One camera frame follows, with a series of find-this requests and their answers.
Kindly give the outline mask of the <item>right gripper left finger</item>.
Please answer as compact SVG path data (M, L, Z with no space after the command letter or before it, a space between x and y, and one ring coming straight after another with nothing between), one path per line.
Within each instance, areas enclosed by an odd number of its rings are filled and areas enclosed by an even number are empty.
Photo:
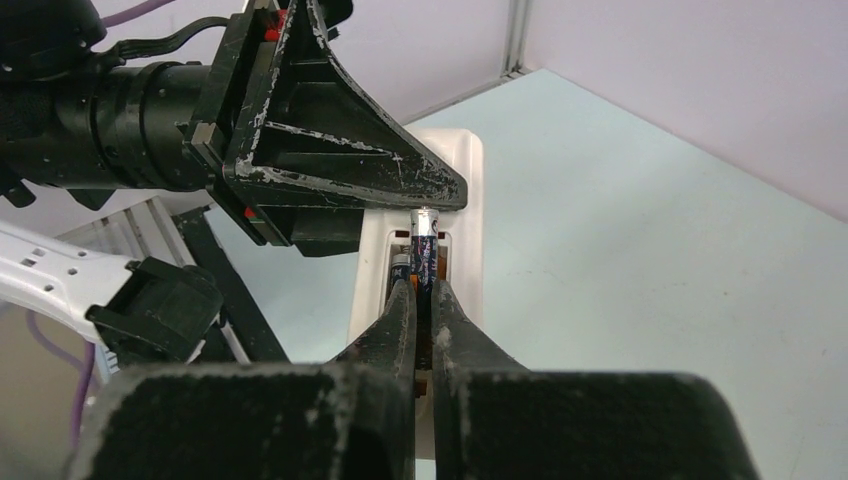
M416 300L324 364L160 364L123 371L87 414L70 479L410 479Z

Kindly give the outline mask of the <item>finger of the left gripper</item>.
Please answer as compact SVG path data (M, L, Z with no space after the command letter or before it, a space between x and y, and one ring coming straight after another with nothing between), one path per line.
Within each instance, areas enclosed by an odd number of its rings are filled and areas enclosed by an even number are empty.
M245 208L245 219L273 246L295 247L304 257L329 257L357 252L362 209Z

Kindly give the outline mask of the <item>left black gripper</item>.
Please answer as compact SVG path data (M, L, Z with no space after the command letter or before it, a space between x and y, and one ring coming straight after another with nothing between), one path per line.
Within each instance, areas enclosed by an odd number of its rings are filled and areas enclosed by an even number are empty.
M205 190L259 245L271 231L259 206L465 208L466 180L334 55L327 22L351 12L349 1L251 5L175 34L182 45L224 27L210 66L126 67L115 53L50 81L40 185L67 190L92 210L119 189ZM273 43L269 66L248 90L262 48Z

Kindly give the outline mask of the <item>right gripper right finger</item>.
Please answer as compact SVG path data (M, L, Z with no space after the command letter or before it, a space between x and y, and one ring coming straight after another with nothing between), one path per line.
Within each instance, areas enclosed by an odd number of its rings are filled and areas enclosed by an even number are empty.
M534 371L432 293L440 479L755 479L736 419L681 372Z

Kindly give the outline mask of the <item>white remote control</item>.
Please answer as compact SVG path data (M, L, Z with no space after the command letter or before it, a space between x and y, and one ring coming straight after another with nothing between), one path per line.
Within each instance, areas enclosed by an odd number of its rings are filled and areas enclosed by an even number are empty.
M406 129L458 172L468 186L467 205L439 214L440 272L465 314L483 324L484 150L466 129ZM410 214L400 210L364 213L347 339L353 341L381 314L387 298L392 257L408 242Z

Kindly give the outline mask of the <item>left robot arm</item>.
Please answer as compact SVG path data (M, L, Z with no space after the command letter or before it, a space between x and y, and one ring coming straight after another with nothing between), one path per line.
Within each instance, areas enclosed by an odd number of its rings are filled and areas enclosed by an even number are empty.
M89 1L1 5L1 195L58 218L119 190L204 191L259 245L352 252L369 209L467 206L466 180L331 50L349 1L251 1L96 45Z

